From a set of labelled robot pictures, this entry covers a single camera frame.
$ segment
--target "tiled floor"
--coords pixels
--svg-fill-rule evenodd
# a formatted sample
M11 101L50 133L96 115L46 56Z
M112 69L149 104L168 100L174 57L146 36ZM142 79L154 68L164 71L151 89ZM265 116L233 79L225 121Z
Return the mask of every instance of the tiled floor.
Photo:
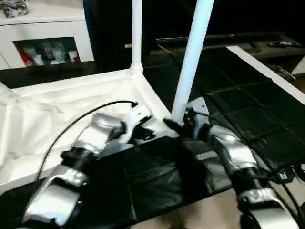
M273 186L293 206L284 189L277 184L273 184ZM288 187L301 205L305 201L305 185L295 179ZM168 229L181 225L188 229L239 229L240 213L237 210L235 198L235 193L231 189L139 223L132 229Z

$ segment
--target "wire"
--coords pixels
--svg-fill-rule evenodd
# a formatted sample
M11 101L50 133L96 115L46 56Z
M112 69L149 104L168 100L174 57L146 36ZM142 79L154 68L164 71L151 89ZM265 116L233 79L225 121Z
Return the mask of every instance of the wire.
M217 118L214 118L214 117L210 116L209 114L204 114L204 113L200 113L200 112L195 112L195 114L203 115L203 116L209 117L210 119L215 120L215 121L219 122L221 125L223 125L224 127L228 128L227 125L225 125L222 121L220 121L220 120L217 119ZM262 161L267 165L267 167L270 169L271 173L273 173L274 170L273 170L273 168L271 167L271 165L269 164L269 162L268 162L267 160L263 159L262 157L260 157L260 158L261 158ZM302 211L301 211L301 209L300 209L300 207L299 207L299 205L298 205L298 203L297 203L295 197L293 196L293 194L291 193L291 191L289 190L289 188L287 187L286 184L282 184L282 186L283 186L285 192L288 194L289 198L291 199L291 201L293 202L293 204L294 204L294 206L295 206L295 208L296 208L297 215L296 215L296 214L292 214L292 216L294 217L294 219L296 220L296 222L298 222L299 226L300 226L302 229L305 229L305 217L304 217L304 215L303 215L303 213L302 213ZM280 194L279 194L277 191L275 191L275 193L280 197L280 200L283 202L283 204L285 205L285 207L288 206L287 209L288 209L289 213L290 213L290 214L293 213L293 210L289 207L288 203L280 196Z
M282 184L282 186L285 189L286 193L288 194L289 198L292 200L292 202L293 202L293 204L294 204L294 206L296 208L301 228L305 229L305 218L304 218L304 215L302 213L302 210L301 210L299 204L297 203L295 197L292 195L292 193L289 190L289 188L287 187L287 185L286 184Z
M229 129L229 130L231 130L233 132L233 130L231 128L229 128L228 125L224 124L224 122L220 121L220 119L218 119L218 118L215 118L215 117L213 117L213 116L211 116L209 114L200 113L200 112L195 112L195 114L203 115L203 116L206 116L206 117L208 117L208 118L210 118L212 120L215 120L215 121L219 122L221 125L223 125L225 128L227 128L227 129Z
M168 52L169 54L172 53L171 51L169 51L168 49L164 48L163 46L161 46L161 45L159 45L159 44L157 44L157 45L158 45L161 49L163 49L164 51Z
M128 101L128 100L119 100L119 101L113 101L113 102L110 102L110 103L106 103L106 104L103 104L101 106L98 106L90 111L88 111L87 113L81 115L80 117L78 117L77 119L75 119L72 123L70 123L58 136L57 138L54 140L54 142L51 144L51 146L49 147L49 149L46 151L45 155L44 155L44 158L42 160L42 163L41 163L41 166L38 170L38 173L37 173L37 176L36 176L36 181L39 180L40 178L40 175L41 175L41 172L42 172L42 169L43 169L43 166L48 158L48 155L50 154L53 146L56 144L56 142L60 139L60 137L67 132L67 130L69 130L74 124L76 124L78 121L80 121L82 118L92 114L93 112L101 109L101 108L104 108L104 107L107 107L107 106L110 106L110 105L113 105L113 104L123 104L123 103L130 103L132 105L136 105L137 103L136 102L132 102L132 101Z
M277 195L277 197L280 199L280 201L284 204L285 208L287 208L287 210L289 211L289 213L291 214L291 216L294 218L294 220L297 222L298 221L298 216L297 214L294 212L294 210L292 209L292 207L289 206L289 204L284 200L284 198L279 194L279 192L270 184L268 183L268 186L270 189L273 190L273 192L275 192L275 194Z

